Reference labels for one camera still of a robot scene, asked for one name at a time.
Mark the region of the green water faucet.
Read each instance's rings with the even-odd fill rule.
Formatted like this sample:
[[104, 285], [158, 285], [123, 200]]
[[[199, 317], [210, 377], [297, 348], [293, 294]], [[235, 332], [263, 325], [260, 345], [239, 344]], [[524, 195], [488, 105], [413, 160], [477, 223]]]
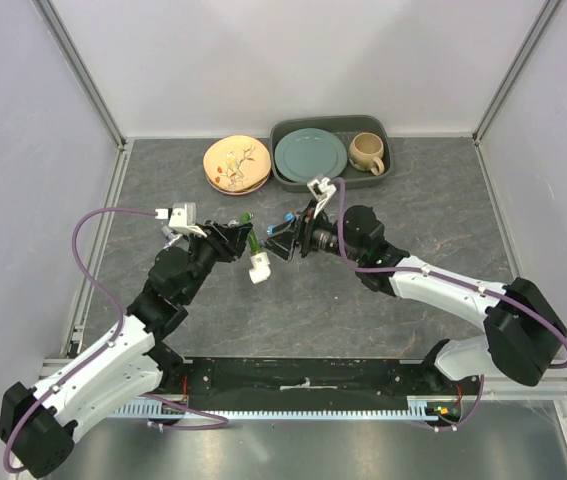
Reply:
[[[243, 212], [240, 217], [239, 217], [239, 223], [241, 225], [246, 225], [248, 223], [252, 223], [254, 215], [249, 212], [249, 211], [245, 211]], [[263, 249], [259, 243], [259, 240], [256, 236], [256, 233], [254, 231], [254, 228], [251, 227], [249, 230], [249, 233], [247, 235], [247, 244], [249, 246], [250, 252], [252, 255], [257, 255], [263, 252]]]

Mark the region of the white elbow fitting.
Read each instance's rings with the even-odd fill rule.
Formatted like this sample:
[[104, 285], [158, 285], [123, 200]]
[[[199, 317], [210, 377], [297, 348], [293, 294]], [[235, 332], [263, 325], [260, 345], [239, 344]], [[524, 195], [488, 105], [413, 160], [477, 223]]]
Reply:
[[251, 268], [249, 277], [251, 282], [256, 285], [265, 282], [271, 275], [270, 260], [265, 251], [250, 256]]

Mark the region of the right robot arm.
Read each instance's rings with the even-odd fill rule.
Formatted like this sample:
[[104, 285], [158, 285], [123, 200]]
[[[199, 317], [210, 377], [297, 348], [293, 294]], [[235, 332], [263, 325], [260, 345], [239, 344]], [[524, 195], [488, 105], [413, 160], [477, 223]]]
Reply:
[[536, 386], [567, 343], [567, 328], [533, 282], [509, 284], [472, 279], [427, 264], [384, 237], [372, 208], [355, 205], [329, 220], [313, 203], [272, 226], [263, 246], [284, 260], [323, 251], [353, 264], [373, 292], [419, 301], [479, 329], [466, 340], [439, 341], [425, 358], [421, 381], [430, 392], [446, 392], [472, 375], [501, 373]]

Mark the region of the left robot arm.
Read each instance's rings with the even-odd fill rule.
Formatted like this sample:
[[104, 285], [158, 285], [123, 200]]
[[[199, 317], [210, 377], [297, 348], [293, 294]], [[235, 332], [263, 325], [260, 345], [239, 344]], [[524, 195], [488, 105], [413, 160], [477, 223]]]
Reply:
[[156, 389], [178, 389], [183, 359], [164, 340], [185, 320], [213, 267], [242, 256], [252, 230], [251, 222], [182, 228], [186, 248], [156, 255], [141, 292], [119, 308], [116, 323], [98, 341], [35, 385], [10, 386], [0, 410], [5, 470], [45, 477], [117, 408]]

